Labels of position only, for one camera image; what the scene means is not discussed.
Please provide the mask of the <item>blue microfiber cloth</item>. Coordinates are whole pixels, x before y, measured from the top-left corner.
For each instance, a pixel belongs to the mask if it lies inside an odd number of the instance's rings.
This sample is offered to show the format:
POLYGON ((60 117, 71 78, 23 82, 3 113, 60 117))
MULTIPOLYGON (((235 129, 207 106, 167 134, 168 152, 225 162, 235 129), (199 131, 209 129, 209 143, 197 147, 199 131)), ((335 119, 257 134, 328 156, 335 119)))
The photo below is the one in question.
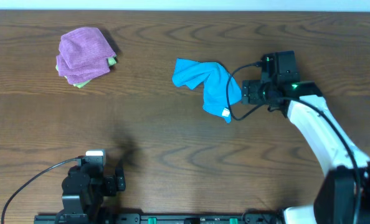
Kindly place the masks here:
POLYGON ((193 90, 203 85, 203 110, 231 122, 229 105, 238 103, 241 89, 229 72, 217 62, 197 62, 179 58, 172 77, 174 86, 193 90))

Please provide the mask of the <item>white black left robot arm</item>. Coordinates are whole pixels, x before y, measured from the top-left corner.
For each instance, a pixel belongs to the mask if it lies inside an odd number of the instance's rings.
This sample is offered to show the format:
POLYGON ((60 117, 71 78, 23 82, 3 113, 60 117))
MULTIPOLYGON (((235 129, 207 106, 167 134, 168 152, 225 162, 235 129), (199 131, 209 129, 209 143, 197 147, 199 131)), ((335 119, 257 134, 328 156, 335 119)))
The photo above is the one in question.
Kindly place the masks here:
POLYGON ((116 215, 102 207, 105 197, 114 197, 126 189, 123 161, 118 161, 113 175, 104 175, 104 156, 82 156, 69 169, 62 182, 64 209, 55 223, 115 223, 116 215))

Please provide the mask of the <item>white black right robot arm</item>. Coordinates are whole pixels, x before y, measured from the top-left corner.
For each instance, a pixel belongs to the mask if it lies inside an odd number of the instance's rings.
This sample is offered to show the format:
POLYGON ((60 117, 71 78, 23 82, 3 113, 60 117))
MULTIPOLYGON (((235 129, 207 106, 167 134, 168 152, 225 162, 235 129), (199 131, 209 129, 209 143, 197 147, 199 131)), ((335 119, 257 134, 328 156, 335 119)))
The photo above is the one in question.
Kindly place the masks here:
POLYGON ((306 139, 324 174, 312 205, 283 211, 284 223, 370 223, 370 157, 348 137, 292 51, 265 54, 258 80, 242 82, 242 103, 279 110, 306 139))

